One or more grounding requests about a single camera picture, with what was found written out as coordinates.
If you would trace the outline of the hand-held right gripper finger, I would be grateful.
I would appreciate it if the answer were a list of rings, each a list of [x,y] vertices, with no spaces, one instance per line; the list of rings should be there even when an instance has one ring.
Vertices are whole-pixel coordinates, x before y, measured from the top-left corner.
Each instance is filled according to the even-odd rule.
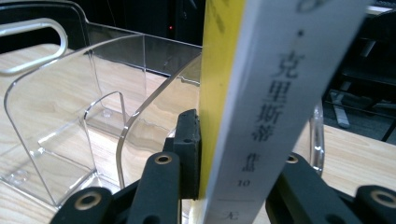
[[[197,200],[201,172],[201,132],[195,109],[184,111],[178,116],[173,151],[180,160],[181,198]]]

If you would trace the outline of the yellow book with white spine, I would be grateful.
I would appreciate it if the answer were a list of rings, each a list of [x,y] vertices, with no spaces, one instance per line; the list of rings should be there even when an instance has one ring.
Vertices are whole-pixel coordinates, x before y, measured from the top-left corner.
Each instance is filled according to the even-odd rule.
[[[370,2],[206,0],[189,224],[253,223]]]

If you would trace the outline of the clear acrylic book rack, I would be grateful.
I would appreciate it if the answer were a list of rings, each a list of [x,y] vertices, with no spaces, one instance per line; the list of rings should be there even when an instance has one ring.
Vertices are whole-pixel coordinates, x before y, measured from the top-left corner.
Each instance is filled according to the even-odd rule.
[[[56,207],[136,181],[198,105],[200,54],[72,2],[0,0],[0,180]]]

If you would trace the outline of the black cabinet with red light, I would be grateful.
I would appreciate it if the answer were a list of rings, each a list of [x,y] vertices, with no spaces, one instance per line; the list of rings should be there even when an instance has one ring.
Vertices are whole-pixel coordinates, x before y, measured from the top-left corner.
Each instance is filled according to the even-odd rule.
[[[88,21],[201,46],[206,0],[72,0]]]

